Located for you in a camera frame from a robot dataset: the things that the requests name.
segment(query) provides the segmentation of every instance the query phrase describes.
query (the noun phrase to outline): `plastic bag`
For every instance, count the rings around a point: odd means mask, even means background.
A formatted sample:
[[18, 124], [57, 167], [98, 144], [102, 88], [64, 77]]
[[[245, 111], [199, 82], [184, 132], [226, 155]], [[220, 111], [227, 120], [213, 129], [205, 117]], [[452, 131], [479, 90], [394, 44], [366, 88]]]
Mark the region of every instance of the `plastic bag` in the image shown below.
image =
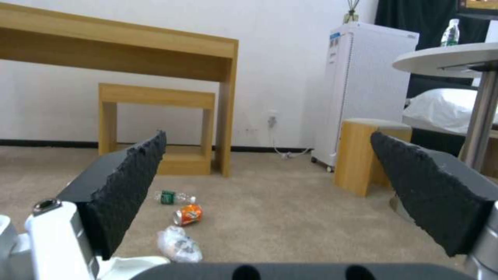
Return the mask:
[[157, 247], [170, 260], [179, 263], [198, 263], [202, 260], [197, 243], [185, 235], [185, 230], [169, 226], [157, 233]]

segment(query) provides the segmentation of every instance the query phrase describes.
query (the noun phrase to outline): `wooden desk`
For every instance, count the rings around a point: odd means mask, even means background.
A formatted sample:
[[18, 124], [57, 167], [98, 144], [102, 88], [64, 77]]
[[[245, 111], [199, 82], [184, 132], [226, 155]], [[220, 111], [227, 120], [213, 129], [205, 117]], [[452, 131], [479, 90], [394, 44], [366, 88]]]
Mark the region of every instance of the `wooden desk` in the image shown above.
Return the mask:
[[215, 163], [230, 176], [239, 41], [6, 3], [0, 38], [0, 59], [220, 82]]

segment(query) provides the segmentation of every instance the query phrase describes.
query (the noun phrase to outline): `white round tabletop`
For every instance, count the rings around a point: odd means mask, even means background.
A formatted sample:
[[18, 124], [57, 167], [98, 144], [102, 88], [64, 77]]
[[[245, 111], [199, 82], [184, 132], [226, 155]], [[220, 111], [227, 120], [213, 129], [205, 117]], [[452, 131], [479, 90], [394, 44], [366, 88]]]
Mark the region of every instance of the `white round tabletop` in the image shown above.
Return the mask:
[[476, 43], [423, 49], [400, 55], [394, 68], [413, 74], [477, 78], [481, 73], [469, 67], [498, 61], [498, 43]]

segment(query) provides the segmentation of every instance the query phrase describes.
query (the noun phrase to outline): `plastic bottle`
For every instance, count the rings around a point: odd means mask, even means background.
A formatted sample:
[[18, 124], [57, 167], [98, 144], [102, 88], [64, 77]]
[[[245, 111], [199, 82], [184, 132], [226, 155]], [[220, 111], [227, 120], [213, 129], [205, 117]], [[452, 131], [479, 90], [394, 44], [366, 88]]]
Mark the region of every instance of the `plastic bottle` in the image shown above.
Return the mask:
[[441, 46], [453, 46], [458, 44], [458, 39], [460, 38], [460, 31], [458, 30], [459, 19], [454, 18], [450, 20], [450, 24], [448, 28], [443, 33], [443, 37], [441, 38]]
[[161, 204], [195, 204], [197, 199], [195, 196], [186, 193], [163, 190], [156, 192], [155, 200], [158, 200]]

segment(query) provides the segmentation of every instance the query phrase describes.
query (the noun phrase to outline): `trash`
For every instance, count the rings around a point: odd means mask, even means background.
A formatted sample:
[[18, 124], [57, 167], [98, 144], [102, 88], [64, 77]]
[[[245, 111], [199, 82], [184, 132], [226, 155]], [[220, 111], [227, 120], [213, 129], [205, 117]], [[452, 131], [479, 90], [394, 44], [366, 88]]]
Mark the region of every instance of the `trash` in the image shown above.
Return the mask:
[[198, 263], [202, 260], [197, 243], [186, 236], [184, 229], [177, 226], [169, 226], [158, 232], [157, 246], [166, 257], [175, 262]]
[[194, 204], [196, 202], [195, 196], [190, 196], [186, 193], [175, 193], [169, 190], [156, 192], [154, 199], [161, 202], [161, 204]]
[[202, 208], [198, 204], [183, 206], [173, 213], [173, 222], [177, 226], [185, 226], [202, 219]]

